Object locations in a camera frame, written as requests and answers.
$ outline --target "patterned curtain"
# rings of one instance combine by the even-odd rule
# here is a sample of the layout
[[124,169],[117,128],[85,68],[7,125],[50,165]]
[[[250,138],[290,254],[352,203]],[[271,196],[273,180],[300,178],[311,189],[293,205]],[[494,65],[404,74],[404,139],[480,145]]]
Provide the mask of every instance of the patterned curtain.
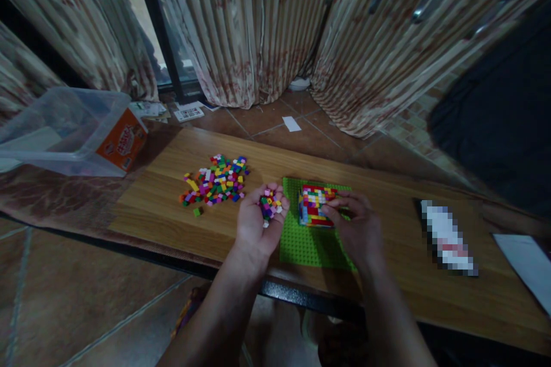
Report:
[[[336,0],[312,77],[312,96],[344,132],[364,138],[503,34],[537,0],[443,0],[420,24],[421,0]],[[491,10],[488,29],[466,35]]]
[[42,60],[0,23],[0,126],[46,89],[63,85]]
[[[158,100],[139,24],[127,0],[11,1],[90,88]],[[10,94],[11,101],[21,104],[33,92]]]
[[250,108],[277,99],[316,38],[324,0],[165,0],[207,99]]

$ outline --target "pile of colorful cubes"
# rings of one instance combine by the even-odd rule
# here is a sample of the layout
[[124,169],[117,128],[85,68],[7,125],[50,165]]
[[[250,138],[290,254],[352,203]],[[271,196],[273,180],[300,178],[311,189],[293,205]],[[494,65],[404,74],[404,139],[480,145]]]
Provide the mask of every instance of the pile of colorful cubes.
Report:
[[260,209],[262,210],[262,216],[264,218],[264,228],[267,228],[270,224],[270,220],[274,217],[275,214],[281,213],[283,207],[281,206],[281,201],[276,197],[274,192],[270,189],[264,191],[264,196],[260,197],[260,202],[258,203]]
[[212,157],[211,161],[210,168],[199,169],[195,180],[192,179],[191,174],[185,174],[184,181],[191,186],[192,190],[180,195],[180,202],[184,206],[200,201],[212,206],[228,198],[237,202],[245,197],[245,194],[241,192],[244,180],[240,173],[249,174],[245,165],[247,158],[239,157],[229,161],[223,155],[218,154]]
[[333,228],[335,226],[333,221],[321,211],[321,207],[335,199],[336,196],[336,189],[303,185],[302,191],[298,193],[298,221],[300,225]]

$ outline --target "tabletop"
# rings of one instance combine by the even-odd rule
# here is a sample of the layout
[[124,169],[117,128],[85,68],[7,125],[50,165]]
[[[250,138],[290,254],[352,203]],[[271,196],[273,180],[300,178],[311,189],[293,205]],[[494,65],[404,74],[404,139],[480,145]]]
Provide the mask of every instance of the tabletop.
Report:
[[[551,326],[485,227],[477,204],[463,192],[380,171],[302,155],[250,140],[185,128],[127,190],[114,208],[110,229],[221,263],[235,237],[239,203],[182,206],[184,174],[210,166],[210,158],[246,157],[244,191],[282,177],[347,185],[366,194],[379,213],[389,267],[419,321],[551,356]],[[479,265],[479,277],[452,275],[432,261],[414,198],[452,208]],[[361,301],[354,272],[282,263],[276,251],[269,277],[321,294]]]

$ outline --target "dark cloth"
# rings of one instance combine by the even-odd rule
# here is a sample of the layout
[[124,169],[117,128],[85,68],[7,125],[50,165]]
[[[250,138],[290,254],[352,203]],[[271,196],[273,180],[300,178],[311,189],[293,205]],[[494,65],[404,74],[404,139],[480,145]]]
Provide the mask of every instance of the dark cloth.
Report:
[[551,217],[551,1],[462,76],[429,130],[508,202]]

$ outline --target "person's right hand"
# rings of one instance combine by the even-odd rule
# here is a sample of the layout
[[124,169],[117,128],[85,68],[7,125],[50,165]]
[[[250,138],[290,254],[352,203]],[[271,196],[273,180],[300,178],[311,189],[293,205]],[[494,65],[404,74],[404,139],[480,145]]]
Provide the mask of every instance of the person's right hand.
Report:
[[[339,191],[342,198],[329,201],[321,207],[339,231],[344,250],[360,270],[384,265],[381,219],[365,195]],[[352,219],[344,219],[338,209],[347,206]]]

